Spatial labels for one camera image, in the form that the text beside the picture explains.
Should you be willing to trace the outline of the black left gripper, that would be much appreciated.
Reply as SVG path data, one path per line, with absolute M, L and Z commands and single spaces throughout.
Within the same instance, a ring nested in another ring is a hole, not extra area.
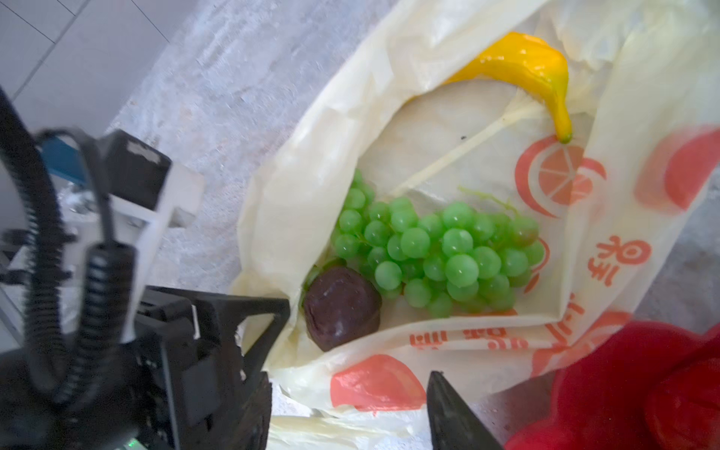
M 272 389 L 264 361 L 285 299 L 148 288 L 97 397 L 60 412 L 30 385 L 24 355 L 1 357 L 5 449 L 264 449 Z

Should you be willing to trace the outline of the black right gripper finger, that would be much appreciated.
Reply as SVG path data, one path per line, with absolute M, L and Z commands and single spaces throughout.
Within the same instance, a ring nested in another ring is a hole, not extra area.
M 434 450 L 503 450 L 501 443 L 440 371 L 427 385 L 427 417 Z

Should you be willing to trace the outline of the red flower-shaped plastic plate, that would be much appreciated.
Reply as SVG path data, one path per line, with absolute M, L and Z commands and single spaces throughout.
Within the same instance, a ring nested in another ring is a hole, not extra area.
M 559 371 L 549 417 L 508 449 L 716 449 L 719 328 L 632 322 Z

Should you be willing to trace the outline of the cream plastic fruit-print bag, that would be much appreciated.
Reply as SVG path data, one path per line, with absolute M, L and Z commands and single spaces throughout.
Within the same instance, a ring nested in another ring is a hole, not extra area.
M 517 32 L 569 67 L 573 138 L 545 105 L 488 78 L 446 84 Z M 277 416 L 272 449 L 372 449 L 427 422 L 442 371 L 478 401 L 600 346 L 626 324 L 704 200 L 719 151 L 716 1 L 402 1 L 256 172 L 238 222 L 235 294 L 286 294 L 267 369 L 315 417 Z M 354 171 L 421 213 L 508 202 L 539 222 L 549 260 L 512 314 L 432 320 L 401 299 L 377 333 L 328 352 L 301 289 Z

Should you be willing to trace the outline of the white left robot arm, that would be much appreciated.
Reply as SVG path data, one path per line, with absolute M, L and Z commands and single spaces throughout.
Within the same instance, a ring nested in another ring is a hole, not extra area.
M 1 273 L 22 295 L 1 356 L 5 449 L 264 449 L 264 361 L 287 300 L 152 286 L 167 230 L 200 210 L 202 176 L 123 130 L 31 133 L 1 100 L 1 161 L 27 226 Z

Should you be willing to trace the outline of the dark purple fruit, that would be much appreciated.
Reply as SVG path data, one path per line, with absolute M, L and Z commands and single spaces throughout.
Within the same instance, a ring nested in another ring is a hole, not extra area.
M 328 352 L 375 333 L 381 325 L 382 296 L 358 272 L 332 267 L 309 285 L 303 310 L 307 333 Z

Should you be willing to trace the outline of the green grape bunch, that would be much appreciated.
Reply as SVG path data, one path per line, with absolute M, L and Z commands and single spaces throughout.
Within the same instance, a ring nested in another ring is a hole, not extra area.
M 453 202 L 421 215 L 408 197 L 388 202 L 356 172 L 323 266 L 358 271 L 382 299 L 403 298 L 410 307 L 447 318 L 515 311 L 516 297 L 529 292 L 549 260 L 539 225 L 509 204 L 478 211 Z

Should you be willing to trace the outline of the yellow banana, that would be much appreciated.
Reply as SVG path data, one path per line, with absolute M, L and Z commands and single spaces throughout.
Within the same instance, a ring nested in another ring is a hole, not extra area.
M 572 140 L 573 125 L 566 107 L 568 63 L 561 52 L 543 39 L 511 32 L 478 54 L 445 83 L 480 78 L 512 84 L 527 92 L 545 105 L 558 141 L 567 144 Z

